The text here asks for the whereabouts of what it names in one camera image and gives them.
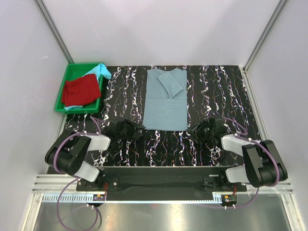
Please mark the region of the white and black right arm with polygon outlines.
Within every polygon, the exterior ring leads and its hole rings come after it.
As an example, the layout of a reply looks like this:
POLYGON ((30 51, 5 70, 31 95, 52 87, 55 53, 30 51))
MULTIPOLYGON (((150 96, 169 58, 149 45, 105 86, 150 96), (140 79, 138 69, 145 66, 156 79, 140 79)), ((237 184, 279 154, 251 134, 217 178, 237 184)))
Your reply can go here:
POLYGON ((244 159, 242 166, 230 167, 218 179, 222 190, 231 190, 236 183, 255 188, 275 186, 288 179, 287 169, 271 140, 247 138, 248 131, 231 118, 209 118, 187 130, 198 144, 213 144, 244 159))

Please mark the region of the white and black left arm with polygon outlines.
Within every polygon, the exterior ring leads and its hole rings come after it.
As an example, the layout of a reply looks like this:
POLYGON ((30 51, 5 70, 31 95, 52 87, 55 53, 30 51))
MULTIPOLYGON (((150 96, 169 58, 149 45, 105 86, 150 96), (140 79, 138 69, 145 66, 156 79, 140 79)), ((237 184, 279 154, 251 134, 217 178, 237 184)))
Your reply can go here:
POLYGON ((137 141, 145 127, 128 119, 110 122, 104 129, 102 122, 91 118, 97 126, 97 133, 75 132, 64 130, 45 155, 45 163, 61 174, 79 178, 79 183, 87 188, 98 191, 106 189, 103 171, 85 161, 88 152, 107 151, 117 148, 118 142, 137 141))

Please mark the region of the grey-blue polo shirt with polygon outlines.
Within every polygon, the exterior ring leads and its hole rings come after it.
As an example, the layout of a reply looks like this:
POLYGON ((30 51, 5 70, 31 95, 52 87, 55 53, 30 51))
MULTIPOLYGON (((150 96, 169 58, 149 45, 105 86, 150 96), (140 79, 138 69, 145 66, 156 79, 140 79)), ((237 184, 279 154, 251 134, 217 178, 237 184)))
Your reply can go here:
POLYGON ((147 71, 143 125, 149 130, 163 131, 188 128, 187 71, 147 71))

